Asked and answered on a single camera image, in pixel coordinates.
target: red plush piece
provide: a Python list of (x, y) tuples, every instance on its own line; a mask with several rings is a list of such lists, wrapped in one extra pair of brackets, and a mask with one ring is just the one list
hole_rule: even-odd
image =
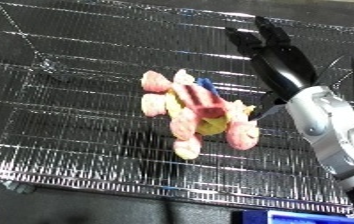
[(201, 86), (173, 83), (172, 88), (185, 106), (199, 117), (218, 118), (224, 116), (227, 111), (224, 99)]

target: metal wire rack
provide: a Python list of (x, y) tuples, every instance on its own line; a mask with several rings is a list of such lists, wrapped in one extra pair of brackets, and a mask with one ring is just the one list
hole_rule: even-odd
[[(354, 28), (272, 19), (317, 69), (354, 56)], [(286, 113), (261, 121), (259, 145), (206, 138), (198, 159), (170, 149), (167, 118), (145, 118), (139, 79), (180, 68), (255, 104), (265, 89), (223, 27), (251, 16), (116, 1), (0, 1), (0, 179), (183, 200), (351, 214)], [(349, 63), (330, 70), (330, 79)], [(342, 86), (347, 98), (349, 86)]]

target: blue object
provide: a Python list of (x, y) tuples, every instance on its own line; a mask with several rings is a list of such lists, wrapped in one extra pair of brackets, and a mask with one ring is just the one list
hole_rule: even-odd
[(354, 224), (354, 218), (282, 211), (244, 211), (243, 224)]
[(213, 83), (210, 81), (210, 79), (208, 78), (198, 78), (196, 80), (196, 83), (199, 86), (202, 86), (203, 88), (209, 90), (210, 92), (212, 92), (214, 95), (216, 96), (220, 96), (220, 94), (218, 94), (216, 87), (214, 87)]

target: pink pompom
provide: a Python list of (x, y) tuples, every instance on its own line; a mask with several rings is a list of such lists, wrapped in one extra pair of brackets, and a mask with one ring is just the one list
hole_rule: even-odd
[(180, 114), (170, 122), (170, 130), (180, 140), (190, 139), (196, 131), (200, 117), (191, 109), (185, 107)]
[(202, 148), (202, 136), (195, 134), (188, 140), (176, 139), (173, 144), (173, 150), (177, 156), (185, 160), (196, 159)]
[(181, 85), (192, 85), (195, 82), (195, 78), (187, 74), (185, 69), (180, 69), (174, 75), (173, 82)]
[(165, 115), (167, 113), (166, 96), (153, 93), (144, 94), (141, 98), (141, 110), (148, 117)]
[(143, 75), (141, 85), (145, 91), (162, 93), (171, 88), (172, 82), (160, 73), (148, 71)]
[(238, 150), (253, 148), (259, 141), (260, 131), (256, 122), (232, 121), (226, 131), (228, 144)]

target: blue plush piece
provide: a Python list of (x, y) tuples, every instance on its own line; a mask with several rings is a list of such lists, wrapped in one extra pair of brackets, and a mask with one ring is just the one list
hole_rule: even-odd
[(199, 86), (202, 86), (203, 88), (209, 90), (210, 92), (212, 92), (214, 95), (216, 96), (220, 96), (220, 94), (217, 92), (216, 87), (214, 87), (213, 83), (210, 81), (210, 79), (208, 78), (198, 78), (196, 80), (196, 83)]

